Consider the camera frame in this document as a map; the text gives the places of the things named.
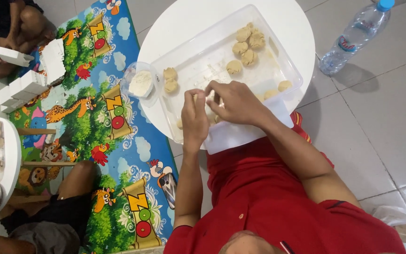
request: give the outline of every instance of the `red polo shirt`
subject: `red polo shirt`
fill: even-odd
[[[209,155],[207,167],[214,208],[175,228],[164,254],[217,254],[242,230],[290,254],[406,253],[398,233],[362,209],[308,199],[267,138]]]

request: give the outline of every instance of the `man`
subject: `man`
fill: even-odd
[[[43,39],[53,39],[43,10],[32,0],[0,0],[0,47],[30,53]],[[0,78],[16,65],[0,59]]]
[[[214,113],[256,126],[267,137],[207,156],[214,208],[200,218],[197,153],[208,135],[204,107],[212,90],[216,96],[207,104]],[[397,232],[361,209],[331,162],[308,142],[300,114],[293,113],[289,129],[247,85],[234,81],[212,81],[205,91],[184,96],[183,164],[164,254],[405,253]]]
[[[85,236],[95,164],[77,163],[47,202],[6,205],[0,212],[8,237],[0,254],[73,254]]]

